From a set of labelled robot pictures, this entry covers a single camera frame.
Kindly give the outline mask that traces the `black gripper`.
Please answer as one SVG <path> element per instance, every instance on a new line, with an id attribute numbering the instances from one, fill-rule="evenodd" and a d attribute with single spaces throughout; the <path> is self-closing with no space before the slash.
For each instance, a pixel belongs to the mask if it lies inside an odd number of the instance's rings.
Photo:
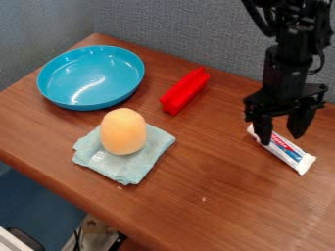
<path id="1" fill-rule="evenodd" d="M 244 119 L 253 125 L 260 143 L 268 145 L 272 117 L 288 115 L 287 129 L 300 138 L 312 122 L 315 110 L 324 107 L 325 84 L 307 83 L 312 55 L 280 46 L 265 50 L 260 89 L 242 99 Z"/>

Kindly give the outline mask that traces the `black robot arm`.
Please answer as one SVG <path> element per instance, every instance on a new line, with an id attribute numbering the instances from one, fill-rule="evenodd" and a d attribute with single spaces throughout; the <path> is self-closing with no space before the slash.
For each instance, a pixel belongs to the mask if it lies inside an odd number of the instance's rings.
<path id="1" fill-rule="evenodd" d="M 276 40 L 266 48 L 260 89 L 242 99 L 244 119 L 252 123 L 260 143 L 266 145 L 272 119 L 287 116 L 292 137 L 304 135 L 317 109 L 324 107 L 328 86 L 308 83 L 319 72 L 312 61 L 324 59 L 333 34 L 332 0 L 241 0 L 256 26 Z"/>

